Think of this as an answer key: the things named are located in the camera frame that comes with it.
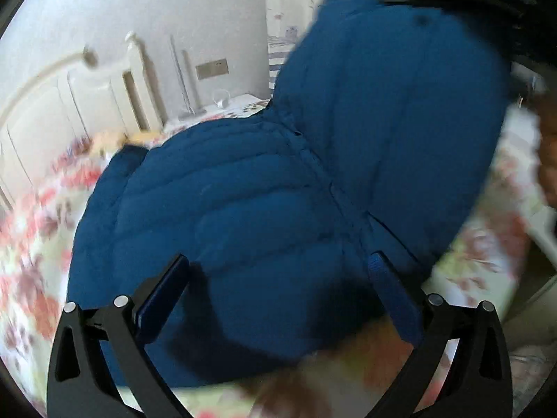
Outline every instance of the bedspread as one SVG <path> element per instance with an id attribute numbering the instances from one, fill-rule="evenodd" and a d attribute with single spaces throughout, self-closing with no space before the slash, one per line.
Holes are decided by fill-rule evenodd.
<path id="1" fill-rule="evenodd" d="M 228 110 L 217 117 L 246 117 L 265 102 Z M 163 143 L 188 124 L 156 140 Z M 38 190 L 20 199 L 0 231 L 0 356 L 41 414 L 46 414 L 49 353 L 65 303 L 74 232 L 107 160 L 93 160 L 77 142 L 54 163 Z M 486 189 L 449 252 L 424 286 L 450 303 L 495 303 L 502 314 L 520 277 L 527 249 L 521 206 L 525 185 L 504 148 L 498 149 Z M 254 380 L 175 394 L 198 418 L 244 418 L 265 413 L 307 417 L 361 417 L 388 388 L 412 347 L 387 319 L 370 324 L 335 350 L 302 361 L 298 369 Z M 453 348 L 439 365 L 422 405 L 433 402 Z M 126 388 L 124 400 L 134 405 Z"/>

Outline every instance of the wall socket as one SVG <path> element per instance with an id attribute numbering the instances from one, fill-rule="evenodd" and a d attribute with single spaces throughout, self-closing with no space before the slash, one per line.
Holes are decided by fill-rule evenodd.
<path id="1" fill-rule="evenodd" d="M 199 80 L 216 77 L 218 75 L 226 75 L 228 73 L 228 63 L 226 58 L 223 58 L 222 60 L 196 65 L 196 71 Z"/>

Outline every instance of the curtain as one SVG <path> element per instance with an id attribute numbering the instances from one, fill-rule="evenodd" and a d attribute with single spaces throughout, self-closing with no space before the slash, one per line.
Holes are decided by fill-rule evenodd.
<path id="1" fill-rule="evenodd" d="M 269 88 L 289 52 L 303 37 L 323 0 L 266 0 L 267 43 L 269 50 Z"/>

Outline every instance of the wall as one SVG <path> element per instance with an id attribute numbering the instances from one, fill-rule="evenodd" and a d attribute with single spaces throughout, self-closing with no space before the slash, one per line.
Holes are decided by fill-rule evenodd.
<path id="1" fill-rule="evenodd" d="M 168 44 L 190 68 L 228 59 L 229 75 L 187 83 L 191 97 L 212 103 L 212 91 L 268 97 L 265 0 L 26 0 L 0 39 L 0 105 L 44 66 L 85 44 L 99 64 L 124 53 L 133 30 L 144 42 L 148 72 L 163 117 L 184 108 Z"/>

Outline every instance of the quilted fabric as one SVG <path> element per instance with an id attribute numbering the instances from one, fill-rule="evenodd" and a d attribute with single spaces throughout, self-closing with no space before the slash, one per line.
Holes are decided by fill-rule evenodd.
<path id="1" fill-rule="evenodd" d="M 102 306 L 176 253 L 194 261 L 147 347 L 170 386 L 270 371 L 353 334 L 382 314 L 367 257 L 420 284 L 480 191 L 510 71 L 496 26 L 328 0 L 270 108 L 114 157 L 76 232 L 69 298 Z"/>

